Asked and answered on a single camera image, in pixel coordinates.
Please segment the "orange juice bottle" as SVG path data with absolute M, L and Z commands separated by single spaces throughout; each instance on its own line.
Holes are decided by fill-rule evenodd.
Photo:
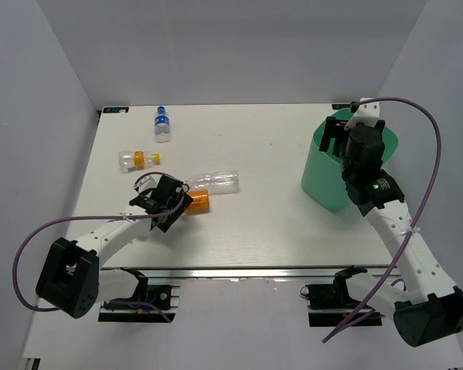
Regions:
M 186 209 L 187 214 L 203 214 L 211 209 L 207 190 L 191 190 L 188 195 L 192 198 L 192 202 Z

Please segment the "green plastic bin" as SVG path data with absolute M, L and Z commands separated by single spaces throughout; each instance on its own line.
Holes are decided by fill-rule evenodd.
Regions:
M 340 159 L 332 155 L 334 141 L 327 152 L 319 150 L 325 124 L 326 121 L 323 121 L 313 133 L 301 187 L 319 205 L 331 212 L 338 212 L 353 203 L 341 177 Z

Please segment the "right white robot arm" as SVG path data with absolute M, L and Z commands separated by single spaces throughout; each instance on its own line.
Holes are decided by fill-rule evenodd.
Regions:
M 431 253 L 412 225 L 404 193 L 383 170 L 385 122 L 374 126 L 333 116 L 326 118 L 319 149 L 331 150 L 341 162 L 341 177 L 350 200 L 393 258 L 405 290 L 380 283 L 364 267 L 348 267 L 334 278 L 334 301 L 345 308 L 360 302 L 389 318 L 411 347 L 463 330 L 463 290 Z

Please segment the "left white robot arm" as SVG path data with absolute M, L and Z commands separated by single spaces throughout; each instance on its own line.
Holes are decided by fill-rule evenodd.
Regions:
M 153 229 L 168 231 L 191 205 L 189 189 L 184 181 L 162 173 L 154 187 L 146 182 L 136 185 L 137 195 L 119 214 L 102 217 L 102 226 L 76 239 L 55 240 L 39 275 L 36 294 L 72 318 L 81 318 L 99 302 L 156 311 L 144 274 L 129 267 L 105 271 L 103 266 Z

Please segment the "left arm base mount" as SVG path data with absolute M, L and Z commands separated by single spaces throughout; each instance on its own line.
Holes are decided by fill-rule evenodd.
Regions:
M 101 271 L 98 321 L 171 323 L 180 295 L 180 285 L 166 278 L 149 277 L 134 269 Z

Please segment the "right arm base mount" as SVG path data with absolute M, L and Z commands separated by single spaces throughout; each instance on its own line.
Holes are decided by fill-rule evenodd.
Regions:
M 361 273 L 367 273 L 367 269 L 350 266 L 335 273 L 332 283 L 308 284 L 300 289 L 300 297 L 307 302 L 311 328 L 335 328 L 351 313 L 359 301 L 349 297 L 345 282 Z

